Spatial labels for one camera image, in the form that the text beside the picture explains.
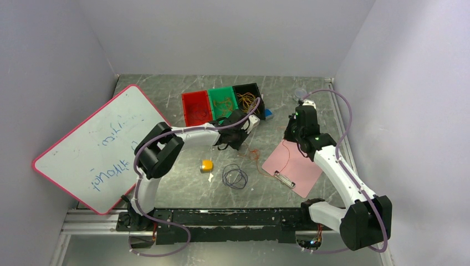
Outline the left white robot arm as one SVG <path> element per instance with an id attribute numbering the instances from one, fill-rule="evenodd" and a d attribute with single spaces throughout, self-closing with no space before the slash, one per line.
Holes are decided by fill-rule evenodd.
<path id="1" fill-rule="evenodd" d="M 223 145 L 239 150 L 260 119 L 241 110 L 229 117 L 190 127 L 170 127 L 158 123 L 134 151 L 137 181 L 134 194 L 127 201 L 130 225 L 139 231 L 149 229 L 154 222 L 155 197 L 160 183 L 172 169 L 181 151 L 199 146 Z"/>

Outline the green plastic bin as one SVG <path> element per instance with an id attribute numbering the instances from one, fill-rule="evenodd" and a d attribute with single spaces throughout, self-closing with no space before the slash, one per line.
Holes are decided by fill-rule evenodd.
<path id="1" fill-rule="evenodd" d="M 229 117 L 238 109 L 237 99 L 231 86 L 209 89 L 207 93 L 214 120 Z"/>

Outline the red plastic bin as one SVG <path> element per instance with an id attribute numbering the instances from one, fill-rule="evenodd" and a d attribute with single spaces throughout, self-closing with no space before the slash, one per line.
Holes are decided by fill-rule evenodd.
<path id="1" fill-rule="evenodd" d="M 207 91 L 183 93 L 181 96 L 186 126 L 202 125 L 213 119 Z"/>

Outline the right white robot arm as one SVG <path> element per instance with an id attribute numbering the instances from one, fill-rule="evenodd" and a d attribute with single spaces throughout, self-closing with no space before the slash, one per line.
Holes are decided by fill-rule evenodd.
<path id="1" fill-rule="evenodd" d="M 320 131 L 316 107 L 305 101 L 290 115 L 284 139 L 296 144 L 300 154 L 326 174 L 339 193 L 344 208 L 323 199 L 302 203 L 299 223 L 305 229 L 326 226 L 339 233 L 349 250 L 368 247 L 376 252 L 387 249 L 391 237 L 392 203 L 378 196 L 343 159 L 339 145 Z"/>

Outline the black plastic bin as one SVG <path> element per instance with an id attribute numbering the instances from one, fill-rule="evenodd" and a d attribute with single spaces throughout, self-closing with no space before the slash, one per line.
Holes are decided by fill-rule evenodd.
<path id="1" fill-rule="evenodd" d="M 237 99 L 238 108 L 243 112 L 248 112 L 249 108 L 256 104 L 256 99 L 260 98 L 260 103 L 254 115 L 261 120 L 265 120 L 265 104 L 257 83 L 235 85 L 232 86 L 232 89 Z"/>

